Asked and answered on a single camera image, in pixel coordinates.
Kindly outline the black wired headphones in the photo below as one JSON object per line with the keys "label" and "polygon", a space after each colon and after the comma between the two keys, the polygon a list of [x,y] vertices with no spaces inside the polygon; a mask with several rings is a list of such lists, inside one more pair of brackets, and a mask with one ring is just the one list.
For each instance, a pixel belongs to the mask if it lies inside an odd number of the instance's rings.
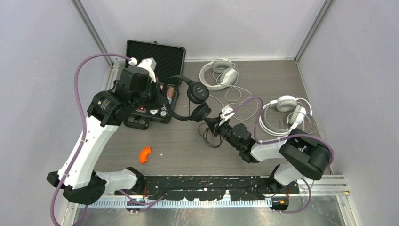
{"label": "black wired headphones", "polygon": [[[188,97],[189,103],[196,104],[196,108],[193,111],[188,109],[188,115],[182,116],[176,113],[172,107],[173,100],[172,98],[168,97],[168,84],[169,80],[178,80],[185,83],[188,88],[186,90],[186,95]],[[223,139],[218,135],[219,143],[213,144],[211,143],[208,138],[207,134],[209,133],[210,129],[204,129],[203,131],[200,130],[202,125],[205,125],[205,119],[210,115],[212,109],[209,107],[207,100],[210,97],[209,89],[201,82],[193,81],[186,76],[183,75],[174,75],[168,78],[165,82],[160,84],[160,93],[162,95],[162,106],[164,107],[163,111],[173,119],[178,121],[194,121],[199,122],[200,125],[197,127],[197,133],[200,135],[201,139],[205,143],[205,145],[209,148],[217,149],[223,143]]]}

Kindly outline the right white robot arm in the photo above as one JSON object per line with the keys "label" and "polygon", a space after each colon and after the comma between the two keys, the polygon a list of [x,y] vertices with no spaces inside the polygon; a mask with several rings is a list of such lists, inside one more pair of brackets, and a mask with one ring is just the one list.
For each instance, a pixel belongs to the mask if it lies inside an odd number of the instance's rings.
{"label": "right white robot arm", "polygon": [[267,179],[268,189],[274,193],[281,193],[291,182],[303,177],[320,180],[333,162],[331,146],[301,129],[294,129],[286,137],[257,141],[242,123],[231,126],[220,118],[206,118],[204,121],[213,136],[220,136],[247,163],[269,159],[287,161],[277,165]]}

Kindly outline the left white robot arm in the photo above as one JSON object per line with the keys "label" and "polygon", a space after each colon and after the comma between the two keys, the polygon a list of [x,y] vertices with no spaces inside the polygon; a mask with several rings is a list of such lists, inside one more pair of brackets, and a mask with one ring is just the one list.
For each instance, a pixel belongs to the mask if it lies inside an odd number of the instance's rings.
{"label": "left white robot arm", "polygon": [[98,172],[94,166],[105,145],[133,111],[160,104],[160,87],[150,66],[124,68],[110,90],[94,95],[84,119],[84,129],[65,165],[50,172],[47,181],[63,190],[72,203],[91,205],[102,195],[128,190],[144,191],[144,175],[133,167],[121,171]]}

